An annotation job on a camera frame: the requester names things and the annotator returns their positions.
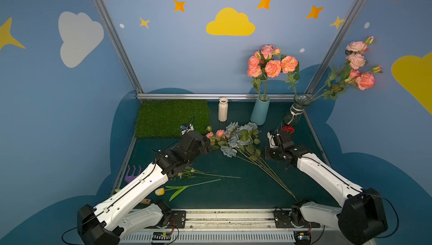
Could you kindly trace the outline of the red carnation flower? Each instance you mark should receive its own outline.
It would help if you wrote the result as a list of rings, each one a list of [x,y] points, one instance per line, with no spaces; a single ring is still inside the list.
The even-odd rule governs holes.
[[[293,127],[291,127],[291,126],[285,126],[285,127],[282,128],[282,130],[287,131],[289,133],[294,133],[295,132],[295,129]]]

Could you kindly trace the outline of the blue hydrangea bunch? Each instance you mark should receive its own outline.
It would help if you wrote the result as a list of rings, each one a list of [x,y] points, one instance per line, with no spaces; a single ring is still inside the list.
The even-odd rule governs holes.
[[[249,122],[245,125],[239,125],[238,122],[232,122],[223,130],[231,135],[228,145],[213,149],[220,150],[228,158],[238,158],[257,166],[288,192],[294,200],[297,199],[276,172],[265,162],[261,151],[258,149],[258,145],[261,143],[258,138],[260,130],[255,123]]]

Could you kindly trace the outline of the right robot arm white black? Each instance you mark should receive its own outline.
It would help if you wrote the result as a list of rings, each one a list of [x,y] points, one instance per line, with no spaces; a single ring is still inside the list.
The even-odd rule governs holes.
[[[337,207],[303,200],[292,205],[290,224],[305,228],[312,223],[339,230],[354,245],[369,245],[388,230],[382,196],[350,182],[307,149],[296,146],[288,130],[267,134],[265,158],[284,161],[307,174],[337,202]]]

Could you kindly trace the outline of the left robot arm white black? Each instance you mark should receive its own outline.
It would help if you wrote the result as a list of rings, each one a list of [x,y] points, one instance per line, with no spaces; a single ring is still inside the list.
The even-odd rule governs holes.
[[[118,193],[95,207],[85,205],[78,211],[77,232],[83,243],[117,245],[138,230],[168,225],[172,210],[163,201],[139,211],[134,208],[196,157],[209,152],[210,139],[194,130],[185,132],[175,146],[157,152],[155,160]]]

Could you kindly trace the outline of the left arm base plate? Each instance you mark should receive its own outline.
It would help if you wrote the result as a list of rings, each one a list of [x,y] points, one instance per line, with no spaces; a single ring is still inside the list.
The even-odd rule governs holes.
[[[186,224],[186,210],[174,210],[167,214],[164,214],[161,221],[159,221],[155,226],[149,228],[175,228],[184,229]]]

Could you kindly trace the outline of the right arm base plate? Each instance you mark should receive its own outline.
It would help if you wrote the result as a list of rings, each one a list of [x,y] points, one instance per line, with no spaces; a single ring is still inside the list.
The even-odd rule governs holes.
[[[319,229],[319,223],[305,221],[299,214],[291,210],[275,209],[273,211],[276,228],[311,228]]]

